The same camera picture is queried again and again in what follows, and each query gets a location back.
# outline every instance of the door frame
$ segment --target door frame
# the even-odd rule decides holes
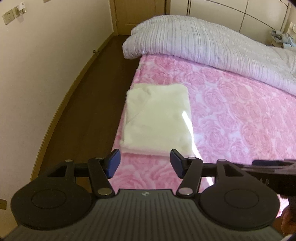
[[[165,14],[170,14],[170,2],[171,0],[165,0]],[[110,11],[111,11],[112,25],[113,25],[113,35],[118,35],[115,0],[109,0],[109,4],[110,4]]]

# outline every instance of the black device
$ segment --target black device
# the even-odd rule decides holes
[[[176,195],[170,189],[120,189],[115,194],[108,178],[120,164],[118,149],[85,164],[64,161],[15,193],[11,210],[18,227],[4,240],[283,238],[270,225],[280,205],[276,193],[296,196],[293,160],[209,164],[172,150],[170,162],[183,179]],[[198,193],[201,177],[208,176],[215,177],[215,184]],[[89,177],[92,193],[77,185],[76,177]]]

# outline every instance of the ribbed black surface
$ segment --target ribbed black surface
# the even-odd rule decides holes
[[[7,241],[277,241],[281,239],[282,236],[271,227],[252,232],[220,227],[203,217],[192,200],[177,198],[171,190],[121,190],[114,198],[97,201],[92,211],[74,225],[52,231],[32,230],[19,226],[5,238]]]

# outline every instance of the pile of clothes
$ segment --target pile of clothes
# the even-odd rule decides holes
[[[294,38],[290,34],[283,34],[281,31],[272,30],[271,31],[272,39],[278,43],[283,44],[284,49],[290,49],[291,47],[296,47],[294,43]]]

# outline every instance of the rose pattern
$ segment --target rose pattern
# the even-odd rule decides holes
[[[255,158],[296,158],[296,98],[270,85],[167,55],[144,55],[135,83],[188,88],[197,149],[204,162],[250,164]],[[113,148],[119,148],[123,115]],[[113,188],[174,192],[181,180],[168,157],[122,153]],[[202,179],[201,190],[209,186]],[[281,211],[287,205],[281,200]]]

